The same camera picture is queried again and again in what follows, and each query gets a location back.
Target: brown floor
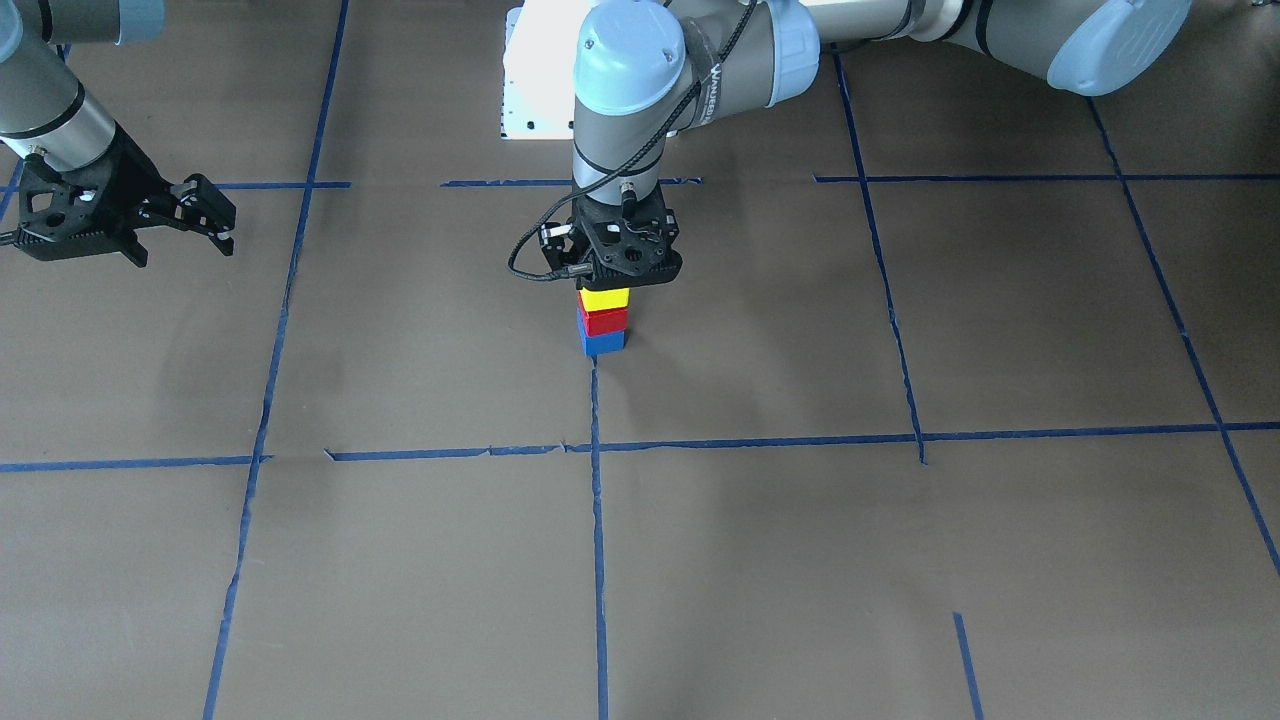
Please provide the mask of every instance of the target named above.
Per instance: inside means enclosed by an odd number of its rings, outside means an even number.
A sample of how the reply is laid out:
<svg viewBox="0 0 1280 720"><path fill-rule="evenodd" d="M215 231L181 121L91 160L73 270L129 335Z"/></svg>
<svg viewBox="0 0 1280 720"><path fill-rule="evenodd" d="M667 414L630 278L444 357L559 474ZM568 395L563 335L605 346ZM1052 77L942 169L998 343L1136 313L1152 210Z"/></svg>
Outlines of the brown floor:
<svg viewBox="0 0 1280 720"><path fill-rule="evenodd" d="M73 49L266 184L232 259L0 258L0 717L1280 716L1280 6L1096 102L824 58L669 143L685 270L593 366L503 269L561 190L449 187L567 176L511 4Z"/></svg>

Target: blue block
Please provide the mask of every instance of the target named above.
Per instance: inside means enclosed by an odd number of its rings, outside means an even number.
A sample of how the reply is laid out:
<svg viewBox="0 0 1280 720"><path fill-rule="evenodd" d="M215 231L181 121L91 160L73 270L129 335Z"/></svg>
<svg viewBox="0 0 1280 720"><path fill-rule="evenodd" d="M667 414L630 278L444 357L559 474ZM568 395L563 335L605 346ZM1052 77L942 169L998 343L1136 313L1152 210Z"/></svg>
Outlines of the blue block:
<svg viewBox="0 0 1280 720"><path fill-rule="evenodd" d="M573 313L573 316L577 318L577 337L582 341L582 352L588 356L595 357L605 352L617 352L627 343L626 331L588 337L586 327L582 324L582 314Z"/></svg>

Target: stacked blocks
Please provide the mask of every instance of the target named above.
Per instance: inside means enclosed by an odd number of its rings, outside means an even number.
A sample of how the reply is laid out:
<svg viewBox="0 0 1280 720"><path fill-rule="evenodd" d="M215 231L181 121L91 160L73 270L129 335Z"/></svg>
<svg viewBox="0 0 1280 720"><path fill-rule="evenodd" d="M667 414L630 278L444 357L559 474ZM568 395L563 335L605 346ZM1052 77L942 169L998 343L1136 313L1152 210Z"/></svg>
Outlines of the stacked blocks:
<svg viewBox="0 0 1280 720"><path fill-rule="evenodd" d="M622 350L627 340L627 305L631 288L577 291L577 336L589 356Z"/></svg>

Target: gray robot arm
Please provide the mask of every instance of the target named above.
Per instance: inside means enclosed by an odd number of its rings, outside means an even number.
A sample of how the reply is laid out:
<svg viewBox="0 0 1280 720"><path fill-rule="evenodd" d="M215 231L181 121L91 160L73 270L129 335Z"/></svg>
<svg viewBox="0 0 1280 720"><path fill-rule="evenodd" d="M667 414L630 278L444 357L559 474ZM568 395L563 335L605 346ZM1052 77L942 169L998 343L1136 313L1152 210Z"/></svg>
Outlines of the gray robot arm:
<svg viewBox="0 0 1280 720"><path fill-rule="evenodd" d="M0 245L38 260L120 252L141 268L136 231L168 225L232 254L236 206L204 176L165 181L49 46L147 40L163 24L163 0L0 0L0 140L24 160L18 229Z"/></svg>
<svg viewBox="0 0 1280 720"><path fill-rule="evenodd" d="M1190 0L603 0L577 41L573 192L522 236L508 266L588 290L675 279L680 228L658 184L667 133L800 95L829 42L945 40L1053 87L1102 95L1149 67L1189 9ZM548 222L570 202L567 224ZM532 236L548 273L515 269Z"/></svg>

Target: blue tape line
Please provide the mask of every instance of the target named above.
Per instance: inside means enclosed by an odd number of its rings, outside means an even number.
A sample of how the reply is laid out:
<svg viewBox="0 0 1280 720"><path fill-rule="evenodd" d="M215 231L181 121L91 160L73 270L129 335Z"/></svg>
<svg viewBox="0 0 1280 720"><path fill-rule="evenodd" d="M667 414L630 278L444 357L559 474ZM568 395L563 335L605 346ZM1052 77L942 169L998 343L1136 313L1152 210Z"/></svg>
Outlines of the blue tape line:
<svg viewBox="0 0 1280 720"><path fill-rule="evenodd" d="M1169 306L1169 313L1174 318L1174 324L1178 327L1178 334L1183 338L1183 346L1187 348L1187 357L1192 361L1192 368L1196 370L1196 379L1199 380L1201 391L1204 393L1204 401L1208 404L1210 413L1213 415L1213 423L1217 427L1219 433L1222 436L1222 446L1226 447L1226 455L1231 460L1231 468L1235 470L1235 478L1240 483L1240 489L1244 492L1244 500L1249 505L1249 511L1253 514L1253 521L1258 527L1258 533L1262 536L1262 543L1267 548L1267 555L1271 556L1271 565L1275 568L1277 575L1280 575L1280 552L1276 551L1276 543L1271 538L1271 530L1267 528L1267 521L1262 516L1262 509L1258 506L1257 497L1253 495L1253 486L1249 484L1249 478L1244 474L1244 468L1240 465L1240 457L1235 452L1235 445L1231 442L1231 434L1228 430L1226 423L1222 421L1222 413L1217 407L1217 401L1213 398L1213 391L1210 389L1208 377L1204 374L1204 368L1201 365L1199 356L1196 354L1196 346L1192 343L1190 334L1187 332L1187 324L1183 322L1183 314L1178 310L1178 304L1174 301L1174 292L1169 287L1169 281L1165 278L1165 270L1160 265L1160 259L1156 256L1156 247L1151 243L1151 236L1147 233L1147 225L1142 222L1142 213L1138 211L1138 202L1133 197L1133 191L1129 188L1129 182L1124 178L1124 172L1120 169L1120 158L1116 155L1115 146L1111 143L1111 136L1107 133L1106 126L1102 123L1102 114L1098 113L1098 106L1092 97L1085 99L1089 104L1089 111L1093 114L1093 122L1098 127L1098 132L1102 135L1102 146L1107 151L1107 156L1111 158L1111 164L1115 168L1116 177L1120 178L1120 187L1124 188L1125 201L1129 204L1129 213L1133 214L1133 222L1138 227L1138 236L1142 238L1142 246L1147 251L1147 259L1151 261L1151 269L1156 273L1156 281L1160 282L1160 292L1165 296L1165 304Z"/></svg>
<svg viewBox="0 0 1280 720"><path fill-rule="evenodd" d="M974 720L983 720L982 696L978 693L978 675L973 671L973 655L969 652L969 633L964 629L964 615L952 612L956 624L956 641L960 643L960 660L964 662L964 676L969 683L969 702L973 705Z"/></svg>
<svg viewBox="0 0 1280 720"><path fill-rule="evenodd" d="M732 450L742 447L820 447L829 445L890 445L916 442L911 433L879 436L831 436L831 437L787 437L787 438L744 438L744 439L671 439L654 442L607 442L600 445L603 452L637 452L641 450Z"/></svg>
<svg viewBox="0 0 1280 720"><path fill-rule="evenodd" d="M314 182L315 190L351 190L349 181L324 181ZM220 190L306 190L306 182L220 182Z"/></svg>
<svg viewBox="0 0 1280 720"><path fill-rule="evenodd" d="M453 447L443 450L389 450L371 452L333 452L325 448L325 455L334 462L369 462L378 460L439 460L448 457L502 457L509 455L550 455L564 451L563 445L520 445L511 447Z"/></svg>
<svg viewBox="0 0 1280 720"><path fill-rule="evenodd" d="M253 460L248 468L248 482L244 487L244 505L241 510L239 542L236 550L236 570L227 585L227 600L223 603L223 619L218 626L218 646L214 650L214 666L209 674L209 691L205 694L204 720L214 720L218 706L218 689L223 679L223 664L227 659L227 643L230 638L232 619L236 614L236 596L239 592L241 571L244 568L244 547L248 542L248 528L252 520L251 505L257 495L259 473L266 448L266 430L271 421L271 404L275 400L275 382L280 373L280 356L284 352L284 336L289 324L289 302L293 296L293 282L298 273L298 260L302 254L302 241L306 237L307 217L311 211L311 196L316 186L316 170L320 165L320 151L324 146L324 131L329 120L329 106L333 102L333 87L338 77L338 59L342 55L342 38L347 29L347 9L351 0L342 0L338 13L338 29L333 38L333 54L329 58L329 76L325 81L324 99L320 101L320 118L316 120L315 142L311 146L311 164L307 168L307 182L302 190L302 208L298 211L298 227L293 236L293 254L289 256L289 270L284 281L284 297L280 301L280 318L275 328L275 343L271 347L271 365L266 377L266 389L262 393L262 419L259 423L257 438L253 442Z"/></svg>
<svg viewBox="0 0 1280 720"><path fill-rule="evenodd" d="M928 465L924 457L924 438L920 433L920 414L915 406L915 392L911 389L911 373L906 365L906 348L902 346L902 331L897 323L897 310L893 309L893 291L888 284L888 269L884 266L884 251L881 249L879 228L876 224L876 208L872 205L872 188L867 183L867 167L863 164L863 149L858 143L858 127L854 123L854 104L849 97L849 81L845 78L845 65L840 55L832 56L836 65L836 83L840 87L840 100L845 106L845 123L849 126L849 142L854 150L854 163L858 165L858 184L863 191L863 205L867 208L867 224L872 232L872 247L876 250L876 264L879 265L881 282L884 283L884 304L888 307L888 324L893 329L897 343L897 360L902 366L902 387L906 389L906 406L911 411L911 429L920 455L920 465Z"/></svg>
<svg viewBox="0 0 1280 720"><path fill-rule="evenodd" d="M64 470L141 470L146 468L196 468L202 465L248 465L250 455L219 457L141 457L131 460L60 460L51 462L0 462L0 473L56 473Z"/></svg>
<svg viewBox="0 0 1280 720"><path fill-rule="evenodd" d="M9 211L9 202L13 201L13 193L18 192L18 178L22 177L22 160L13 167L13 174L9 176L9 186L4 188L4 199L0 200L0 218Z"/></svg>
<svg viewBox="0 0 1280 720"><path fill-rule="evenodd" d="M1213 433L1217 425L1210 423L1190 425L1130 425L1114 428L1048 428L1034 430L973 430L961 433L924 433L927 442L957 442L980 439L1033 439L1060 437L1123 437L1170 436L1184 433Z"/></svg>
<svg viewBox="0 0 1280 720"><path fill-rule="evenodd" d="M870 183L910 183L910 182L1116 182L1116 176L1091 176L1091 174L1062 174L1062 176L870 176ZM1236 173L1236 174L1178 174L1178 176L1124 176L1128 181L1139 182L1181 182L1181 181L1280 181L1280 174L1268 173ZM856 176L819 176L814 174L813 181L819 184L827 183L855 183L863 178Z"/></svg>
<svg viewBox="0 0 1280 720"><path fill-rule="evenodd" d="M1280 423L1228 423L1226 429L1234 432L1280 430Z"/></svg>
<svg viewBox="0 0 1280 720"><path fill-rule="evenodd" d="M1226 174L1206 174L1198 176L1194 173L1178 174L1178 176L1124 176L1126 181L1138 182L1174 182L1174 181L1280 181L1280 174L1275 173L1226 173Z"/></svg>
<svg viewBox="0 0 1280 720"><path fill-rule="evenodd" d="M662 178L659 184L703 184L703 178ZM570 187L568 179L497 179L497 181L448 181L440 187Z"/></svg>
<svg viewBox="0 0 1280 720"><path fill-rule="evenodd" d="M1280 430L1280 421L1228 423L1231 432ZM925 442L973 442L992 439L1085 438L1126 436L1169 436L1190 433L1216 433L1212 423L1183 425L1116 425L1101 428L1044 428L1025 430L966 430L952 433L922 433ZM773 438L723 439L659 439L639 442L602 442L600 452L640 452L645 450L735 450L744 447L822 447L840 445L895 445L914 443L914 433L886 433L865 436L809 436ZM581 445L526 445L515 447L461 447L445 450L399 450L381 452L325 452L338 462L364 462L376 460L430 460L439 457L480 457L485 455L545 455L562 450L572 454L591 452L591 443Z"/></svg>
<svg viewBox="0 0 1280 720"><path fill-rule="evenodd" d="M600 487L600 365L591 359L591 514L595 518L595 692L600 720L609 720L609 643L604 623L604 503Z"/></svg>

